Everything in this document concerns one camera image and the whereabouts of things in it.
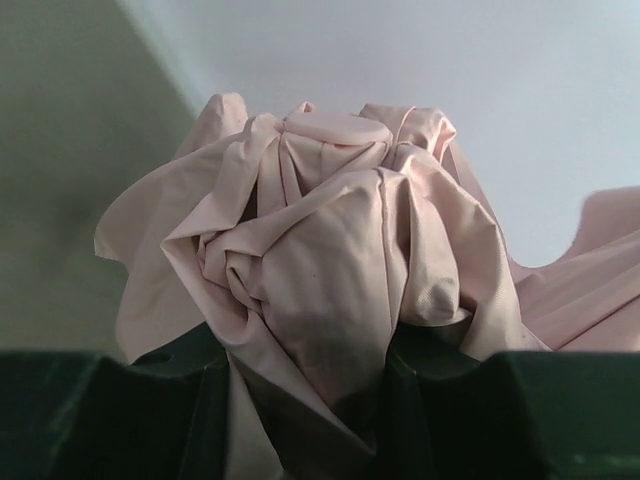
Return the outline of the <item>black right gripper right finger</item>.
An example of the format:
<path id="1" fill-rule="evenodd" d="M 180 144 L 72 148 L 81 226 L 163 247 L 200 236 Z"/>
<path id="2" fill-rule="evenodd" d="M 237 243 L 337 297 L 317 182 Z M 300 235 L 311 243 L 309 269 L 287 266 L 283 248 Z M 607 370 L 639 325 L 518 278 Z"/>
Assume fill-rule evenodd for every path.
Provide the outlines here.
<path id="1" fill-rule="evenodd" d="M 639 357 L 507 351 L 476 361 L 402 325 L 382 389 L 386 479 L 635 479 Z"/>

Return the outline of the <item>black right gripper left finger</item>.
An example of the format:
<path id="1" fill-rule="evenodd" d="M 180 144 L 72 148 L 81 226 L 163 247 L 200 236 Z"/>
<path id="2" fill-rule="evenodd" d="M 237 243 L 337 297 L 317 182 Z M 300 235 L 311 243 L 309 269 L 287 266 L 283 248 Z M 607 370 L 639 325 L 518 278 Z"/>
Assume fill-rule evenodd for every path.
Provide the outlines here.
<path id="1" fill-rule="evenodd" d="M 127 365 L 1 354 L 4 479 L 221 479 L 229 366 L 206 325 Z"/>

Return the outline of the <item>pink and black umbrella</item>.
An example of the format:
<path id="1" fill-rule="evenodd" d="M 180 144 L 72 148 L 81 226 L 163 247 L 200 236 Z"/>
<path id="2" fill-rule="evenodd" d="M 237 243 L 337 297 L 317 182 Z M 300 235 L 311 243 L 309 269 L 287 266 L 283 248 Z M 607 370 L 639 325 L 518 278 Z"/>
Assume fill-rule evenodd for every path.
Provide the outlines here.
<path id="1" fill-rule="evenodd" d="M 527 268 L 438 110 L 208 102 L 174 159 L 95 233 L 128 280 L 137 360 L 206 325 L 229 366 L 226 479 L 386 479 L 382 389 L 402 326 L 485 361 L 639 357 L 639 191 L 599 191 L 571 247 Z"/>

